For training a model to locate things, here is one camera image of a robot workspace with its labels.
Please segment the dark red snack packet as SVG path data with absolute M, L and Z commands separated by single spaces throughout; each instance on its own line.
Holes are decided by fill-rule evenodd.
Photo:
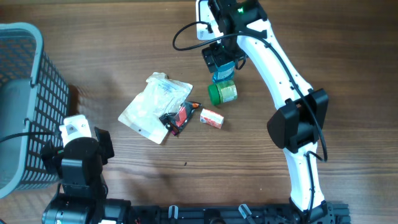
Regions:
M 165 113 L 159 117 L 160 122 L 170 131 L 174 136 L 179 135 L 186 124 L 192 118 L 196 109 L 201 106 L 201 103 L 195 101 L 184 101 L 177 112 Z

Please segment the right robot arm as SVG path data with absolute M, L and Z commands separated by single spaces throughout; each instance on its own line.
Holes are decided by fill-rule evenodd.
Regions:
M 328 108 L 325 90 L 314 90 L 278 43 L 259 1 L 197 1 L 197 37 L 206 41 L 202 56 L 216 82 L 222 67 L 239 70 L 250 59 L 268 87 L 275 114 L 267 122 L 274 144 L 283 150 L 291 192 L 288 218 L 294 223 L 333 222 L 320 188 L 317 161 L 327 156 L 322 127 Z

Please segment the white snack pouch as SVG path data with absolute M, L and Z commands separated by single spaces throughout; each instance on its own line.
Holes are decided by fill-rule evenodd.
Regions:
M 161 144 L 169 130 L 160 121 L 166 113 L 175 113 L 187 99 L 193 85 L 170 79 L 165 73 L 154 72 L 147 86 L 119 115 L 118 121 L 141 136 Z

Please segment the red Kleenex tissue pack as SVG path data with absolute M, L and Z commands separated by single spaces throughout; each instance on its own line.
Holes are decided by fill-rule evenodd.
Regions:
M 212 127 L 221 129 L 224 117 L 214 111 L 203 108 L 200 113 L 200 121 L 205 124 L 209 124 Z

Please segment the teal Listerine mouthwash bottle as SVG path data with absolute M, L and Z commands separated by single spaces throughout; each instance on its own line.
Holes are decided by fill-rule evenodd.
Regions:
M 217 66 L 213 73 L 212 82 L 219 83 L 223 81 L 228 81 L 234 77 L 235 62 L 231 61 L 224 65 Z

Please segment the green lidded jar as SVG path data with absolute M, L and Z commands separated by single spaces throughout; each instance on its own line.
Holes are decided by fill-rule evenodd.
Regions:
M 238 97 L 238 92 L 234 81 L 227 80 L 208 86 L 208 94 L 213 105 L 220 105 Z

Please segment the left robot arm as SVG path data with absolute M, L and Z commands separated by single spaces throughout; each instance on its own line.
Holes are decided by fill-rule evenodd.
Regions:
M 114 157 L 110 133 L 95 127 L 96 138 L 79 137 L 66 146 L 48 141 L 40 152 L 49 174 L 60 179 L 42 223 L 129 223 L 131 202 L 107 198 L 103 166 Z

